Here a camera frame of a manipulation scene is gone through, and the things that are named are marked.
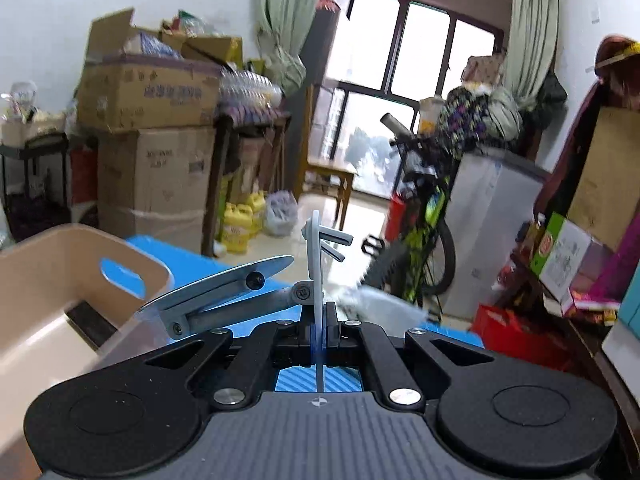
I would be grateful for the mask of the red bucket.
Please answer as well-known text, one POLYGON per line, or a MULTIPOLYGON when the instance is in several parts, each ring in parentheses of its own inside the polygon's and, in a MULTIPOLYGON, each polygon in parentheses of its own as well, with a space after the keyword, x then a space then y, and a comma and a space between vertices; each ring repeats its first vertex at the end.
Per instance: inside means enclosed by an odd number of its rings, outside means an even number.
POLYGON ((405 211, 406 203, 398 193, 394 193, 390 198, 390 208, 388 208, 384 232, 384 238, 388 242, 396 240, 399 236, 405 211))

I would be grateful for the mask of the beige plastic bin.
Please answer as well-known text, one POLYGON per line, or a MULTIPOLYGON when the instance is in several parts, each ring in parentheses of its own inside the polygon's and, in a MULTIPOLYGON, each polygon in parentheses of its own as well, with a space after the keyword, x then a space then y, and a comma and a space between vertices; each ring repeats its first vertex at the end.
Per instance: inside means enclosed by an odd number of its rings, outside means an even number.
POLYGON ((160 260, 80 224, 57 226, 2 252, 2 478, 39 477, 23 434, 26 410, 44 390, 98 359, 67 311, 86 302, 122 327, 173 281, 160 260))

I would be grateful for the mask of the white freezer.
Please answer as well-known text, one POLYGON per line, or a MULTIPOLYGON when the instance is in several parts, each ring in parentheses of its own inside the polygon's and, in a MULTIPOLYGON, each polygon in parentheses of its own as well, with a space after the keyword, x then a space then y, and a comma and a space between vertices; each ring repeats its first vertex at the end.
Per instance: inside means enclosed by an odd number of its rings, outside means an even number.
POLYGON ((498 148, 466 153, 452 188, 446 223, 454 238, 454 280, 442 310, 472 321, 480 304, 494 298, 494 284, 510 259, 523 223, 549 174, 534 162, 498 148))

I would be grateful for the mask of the black metal shelf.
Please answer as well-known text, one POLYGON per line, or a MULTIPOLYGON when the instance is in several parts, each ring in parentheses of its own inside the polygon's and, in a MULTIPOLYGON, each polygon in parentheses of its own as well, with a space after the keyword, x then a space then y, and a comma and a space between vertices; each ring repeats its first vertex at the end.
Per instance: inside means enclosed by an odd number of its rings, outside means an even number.
POLYGON ((67 194, 67 153, 70 147, 64 132, 47 133, 28 140, 21 148, 1 145, 2 206, 9 231, 19 243, 43 231, 72 221, 67 194), (61 170, 61 198, 54 197, 51 176, 40 174, 40 159, 58 156, 61 170), (23 191, 10 193, 6 185, 6 161, 23 166, 23 191))

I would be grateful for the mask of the green black bicycle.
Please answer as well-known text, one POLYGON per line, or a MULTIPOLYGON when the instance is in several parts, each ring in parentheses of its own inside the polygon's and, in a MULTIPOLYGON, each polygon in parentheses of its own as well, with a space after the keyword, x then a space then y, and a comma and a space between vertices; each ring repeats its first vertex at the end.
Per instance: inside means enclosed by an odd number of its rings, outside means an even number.
POLYGON ((393 240, 369 235, 362 242, 371 261, 361 283, 422 308, 425 298, 446 292, 456 272, 446 211, 462 141, 442 132, 417 136, 390 113, 381 122, 393 133, 390 147, 400 156, 402 211, 393 240))

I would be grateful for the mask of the right green curtain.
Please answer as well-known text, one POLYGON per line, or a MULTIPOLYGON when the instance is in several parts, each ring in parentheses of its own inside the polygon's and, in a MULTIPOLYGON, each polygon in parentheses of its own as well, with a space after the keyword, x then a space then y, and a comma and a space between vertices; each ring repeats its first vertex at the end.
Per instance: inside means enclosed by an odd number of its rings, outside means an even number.
POLYGON ((512 0, 503 85, 518 107, 534 106, 558 40, 560 0, 512 0))

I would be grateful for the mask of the left green curtain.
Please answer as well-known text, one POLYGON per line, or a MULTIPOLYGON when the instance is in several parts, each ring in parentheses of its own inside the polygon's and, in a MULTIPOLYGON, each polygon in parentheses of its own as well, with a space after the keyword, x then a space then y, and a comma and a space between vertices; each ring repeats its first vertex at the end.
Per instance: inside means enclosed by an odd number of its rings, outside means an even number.
POLYGON ((303 84, 299 53, 310 31, 318 0, 255 0, 256 42, 266 73, 285 96, 303 84))

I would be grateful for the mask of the upper cardboard box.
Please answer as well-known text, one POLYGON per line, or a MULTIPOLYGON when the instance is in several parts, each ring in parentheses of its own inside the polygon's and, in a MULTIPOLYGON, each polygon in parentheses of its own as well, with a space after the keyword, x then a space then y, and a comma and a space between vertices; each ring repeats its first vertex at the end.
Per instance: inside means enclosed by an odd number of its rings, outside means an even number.
POLYGON ((110 133, 207 126, 222 68, 184 58, 125 9, 92 21, 77 88, 77 122, 110 133))

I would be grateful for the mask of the green white box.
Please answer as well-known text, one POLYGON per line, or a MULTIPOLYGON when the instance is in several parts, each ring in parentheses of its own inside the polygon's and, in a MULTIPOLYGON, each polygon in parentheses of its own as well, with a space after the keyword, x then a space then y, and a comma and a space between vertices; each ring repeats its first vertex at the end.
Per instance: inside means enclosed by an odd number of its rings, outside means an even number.
POLYGON ((555 300, 571 290, 585 292, 613 252, 567 218, 554 212, 530 262, 530 270, 555 300))

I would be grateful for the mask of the yellow detergent jug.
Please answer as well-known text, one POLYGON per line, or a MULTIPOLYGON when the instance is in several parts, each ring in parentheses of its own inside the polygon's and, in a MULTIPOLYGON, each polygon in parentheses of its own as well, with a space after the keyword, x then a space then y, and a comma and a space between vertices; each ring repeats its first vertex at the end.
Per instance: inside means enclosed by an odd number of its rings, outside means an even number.
POLYGON ((252 232, 253 211, 250 206, 226 203, 224 223, 222 224, 221 243, 228 252, 245 254, 252 232))

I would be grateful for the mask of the grey plastic bag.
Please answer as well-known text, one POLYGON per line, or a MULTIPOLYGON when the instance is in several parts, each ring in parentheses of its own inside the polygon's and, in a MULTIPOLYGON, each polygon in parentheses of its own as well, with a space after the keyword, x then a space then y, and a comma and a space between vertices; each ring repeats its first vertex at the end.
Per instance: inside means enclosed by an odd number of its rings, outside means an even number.
POLYGON ((266 198, 264 231, 274 237, 289 236, 297 223, 298 205, 290 191, 278 191, 266 198))

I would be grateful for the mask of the green curtain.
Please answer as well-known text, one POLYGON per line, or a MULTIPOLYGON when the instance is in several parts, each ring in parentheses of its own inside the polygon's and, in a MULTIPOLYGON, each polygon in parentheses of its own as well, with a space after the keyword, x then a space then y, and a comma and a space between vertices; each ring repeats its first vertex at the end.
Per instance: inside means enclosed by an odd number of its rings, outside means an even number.
POLYGON ((518 107, 534 106, 558 40, 560 0, 512 0, 503 85, 518 107))
POLYGON ((318 0, 255 0, 256 42, 266 73, 285 96, 303 84, 299 53, 310 31, 318 0))

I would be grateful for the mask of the white phone stand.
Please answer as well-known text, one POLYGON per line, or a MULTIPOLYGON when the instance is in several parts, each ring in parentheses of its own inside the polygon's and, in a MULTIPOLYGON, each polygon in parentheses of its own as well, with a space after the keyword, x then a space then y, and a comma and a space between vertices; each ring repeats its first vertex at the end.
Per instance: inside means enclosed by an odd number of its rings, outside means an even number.
POLYGON ((280 255, 209 275, 190 284, 165 292, 143 305, 142 318, 155 315, 167 335, 180 340, 191 335, 245 322, 295 306, 311 308, 311 362, 316 367, 316 386, 324 390, 324 354, 326 333, 322 256, 338 262, 345 256, 333 248, 335 244, 349 246, 352 236, 340 230, 322 226, 315 211, 306 221, 302 234, 306 240, 308 278, 293 285, 265 292, 266 279, 290 266, 294 257, 280 255))

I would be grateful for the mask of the wooden chair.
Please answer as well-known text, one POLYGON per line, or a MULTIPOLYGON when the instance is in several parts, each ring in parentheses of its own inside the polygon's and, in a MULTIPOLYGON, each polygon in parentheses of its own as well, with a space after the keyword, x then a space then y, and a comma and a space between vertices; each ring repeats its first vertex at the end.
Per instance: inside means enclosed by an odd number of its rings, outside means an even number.
POLYGON ((305 107, 302 125, 302 145, 298 169, 293 188, 296 200, 305 193, 318 194, 336 201, 334 211, 334 226, 344 229, 347 208, 352 196, 352 185, 357 170, 348 162, 323 160, 308 155, 309 137, 311 134, 312 118, 314 118, 314 86, 309 86, 305 92, 305 107))

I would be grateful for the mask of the lower taped cardboard box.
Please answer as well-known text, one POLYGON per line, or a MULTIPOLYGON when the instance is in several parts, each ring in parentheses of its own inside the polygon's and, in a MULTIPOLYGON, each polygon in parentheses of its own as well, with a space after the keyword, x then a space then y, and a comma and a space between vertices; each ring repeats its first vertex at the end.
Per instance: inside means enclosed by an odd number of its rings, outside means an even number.
POLYGON ((212 127, 101 136, 100 229, 120 238, 146 235, 200 252, 214 142, 212 127))

